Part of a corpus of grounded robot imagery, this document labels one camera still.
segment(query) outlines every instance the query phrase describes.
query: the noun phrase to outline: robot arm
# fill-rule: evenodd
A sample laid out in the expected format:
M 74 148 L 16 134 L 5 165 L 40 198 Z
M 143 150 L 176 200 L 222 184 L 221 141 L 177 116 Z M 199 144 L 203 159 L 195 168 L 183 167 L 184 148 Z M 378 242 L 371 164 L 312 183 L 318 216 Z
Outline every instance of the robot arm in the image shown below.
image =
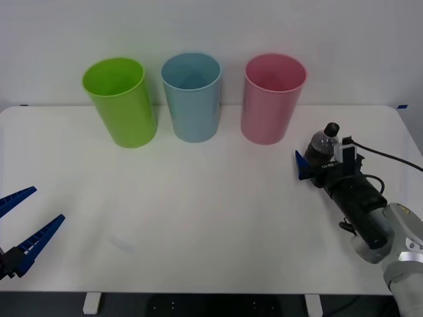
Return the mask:
M 393 230 L 391 251 L 382 261 L 383 278 L 402 316 L 423 316 L 423 222 L 398 203 L 389 204 L 383 214 Z
M 349 223 L 340 227 L 354 234 L 352 246 L 366 261 L 382 263 L 383 278 L 401 315 L 423 316 L 423 222 L 398 203 L 387 205 L 384 183 L 360 172 L 361 157 L 351 138 L 334 151 L 336 161 L 311 166 L 296 152 L 300 180 L 325 189 Z M 381 182 L 377 191 L 367 177 Z

